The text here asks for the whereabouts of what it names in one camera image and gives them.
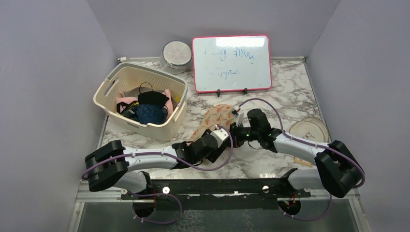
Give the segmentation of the floral mesh laundry bag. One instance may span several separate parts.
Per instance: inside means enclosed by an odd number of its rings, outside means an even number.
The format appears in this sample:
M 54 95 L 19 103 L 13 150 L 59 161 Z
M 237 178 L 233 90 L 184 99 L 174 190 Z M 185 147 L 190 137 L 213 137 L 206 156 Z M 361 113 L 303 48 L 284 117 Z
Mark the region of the floral mesh laundry bag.
M 233 109 L 233 106 L 227 104 L 218 104 L 209 108 L 189 141 L 196 141 L 207 129 L 213 130 L 217 124 L 228 129 L 230 124 L 236 121 L 232 114 Z

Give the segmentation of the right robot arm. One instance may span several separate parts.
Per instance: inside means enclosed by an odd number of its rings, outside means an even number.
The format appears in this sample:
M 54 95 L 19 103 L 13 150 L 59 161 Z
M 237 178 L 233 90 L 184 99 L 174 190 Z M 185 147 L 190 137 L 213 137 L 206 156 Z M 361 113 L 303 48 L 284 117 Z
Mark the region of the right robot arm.
M 362 184 L 365 174 L 352 153 L 340 141 L 314 143 L 272 128 L 261 109 L 248 112 L 250 126 L 243 126 L 243 114 L 232 111 L 236 119 L 229 131 L 234 146 L 257 141 L 264 150 L 300 158 L 315 165 L 314 169 L 292 169 L 281 177 L 279 191 L 286 197 L 302 189 L 324 189 L 332 196 L 343 198 Z

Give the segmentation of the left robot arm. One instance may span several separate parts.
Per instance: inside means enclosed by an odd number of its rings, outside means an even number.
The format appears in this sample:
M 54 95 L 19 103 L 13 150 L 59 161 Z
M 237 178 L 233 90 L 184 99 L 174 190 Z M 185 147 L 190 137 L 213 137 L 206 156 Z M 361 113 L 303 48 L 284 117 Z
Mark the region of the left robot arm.
M 85 157 L 86 170 L 81 178 L 88 182 L 91 192 L 117 187 L 133 191 L 144 199 L 152 192 L 145 169 L 206 171 L 197 163 L 220 155 L 226 148 L 232 150 L 233 146 L 233 138 L 224 128 L 206 132 L 195 142 L 174 143 L 159 149 L 137 150 L 113 140 Z

